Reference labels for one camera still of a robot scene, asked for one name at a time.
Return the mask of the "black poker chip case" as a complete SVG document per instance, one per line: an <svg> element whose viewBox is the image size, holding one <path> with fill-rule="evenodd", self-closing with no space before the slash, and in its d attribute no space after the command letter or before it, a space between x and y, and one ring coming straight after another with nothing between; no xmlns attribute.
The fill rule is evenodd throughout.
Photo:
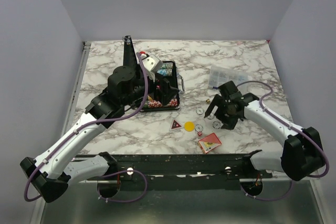
<svg viewBox="0 0 336 224"><path fill-rule="evenodd" d="M135 53L133 41L130 35L123 37L123 65L135 70L138 80L137 88L144 87L143 72ZM144 51L139 52L145 72L149 81L147 100L142 112L175 111L180 108L180 89L178 85L177 67L174 61L164 61L155 55L149 55Z"/></svg>

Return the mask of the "red playing card deck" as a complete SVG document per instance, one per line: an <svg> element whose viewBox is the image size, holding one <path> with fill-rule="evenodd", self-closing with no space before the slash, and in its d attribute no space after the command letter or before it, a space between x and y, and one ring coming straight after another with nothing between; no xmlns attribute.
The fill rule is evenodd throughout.
<svg viewBox="0 0 336 224"><path fill-rule="evenodd" d="M215 148L221 146L221 141L215 133L211 133L198 141L198 145L204 154L213 151Z"/></svg>

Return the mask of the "yellow round dealer chip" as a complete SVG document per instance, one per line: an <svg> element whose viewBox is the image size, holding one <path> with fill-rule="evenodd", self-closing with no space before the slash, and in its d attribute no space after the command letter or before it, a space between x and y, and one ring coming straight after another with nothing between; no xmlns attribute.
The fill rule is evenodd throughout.
<svg viewBox="0 0 336 224"><path fill-rule="evenodd" d="M195 124L191 121L185 122L184 129L188 132L191 132L195 129Z"/></svg>

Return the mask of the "red triangle card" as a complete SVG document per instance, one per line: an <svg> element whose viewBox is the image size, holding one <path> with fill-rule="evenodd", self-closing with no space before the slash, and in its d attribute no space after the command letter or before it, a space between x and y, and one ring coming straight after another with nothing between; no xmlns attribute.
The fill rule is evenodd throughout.
<svg viewBox="0 0 336 224"><path fill-rule="evenodd" d="M173 119L170 125L170 131L178 130L182 127L183 125L179 121L177 121L176 119Z"/></svg>

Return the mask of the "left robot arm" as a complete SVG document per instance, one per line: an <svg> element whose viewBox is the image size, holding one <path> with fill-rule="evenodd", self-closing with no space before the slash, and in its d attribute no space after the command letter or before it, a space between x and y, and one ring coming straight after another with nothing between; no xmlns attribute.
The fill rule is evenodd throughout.
<svg viewBox="0 0 336 224"><path fill-rule="evenodd" d="M169 68L119 66L108 77L107 87L94 97L75 125L54 145L35 158L20 162L28 181L24 190L27 202L30 185L38 197L50 203L62 196L71 184L102 176L116 175L116 160L108 153L99 153L77 166L71 160L95 137L114 122L128 119L146 105L148 97L168 105L179 93L176 67Z"/></svg>

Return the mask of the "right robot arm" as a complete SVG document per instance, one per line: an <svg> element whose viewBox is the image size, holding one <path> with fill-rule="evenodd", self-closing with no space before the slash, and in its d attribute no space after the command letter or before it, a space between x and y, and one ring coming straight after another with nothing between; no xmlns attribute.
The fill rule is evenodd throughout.
<svg viewBox="0 0 336 224"><path fill-rule="evenodd" d="M222 128L232 130L238 121L250 120L270 134L282 147L279 152L256 150L249 153L241 165L242 173L249 178L261 170L285 173L290 179L300 181L315 178L318 169L325 176L330 164L321 143L319 132L303 128L278 115L263 103L263 97L253 93L242 94L233 81L218 87L219 93L210 102L204 116L211 113L221 122Z"/></svg>

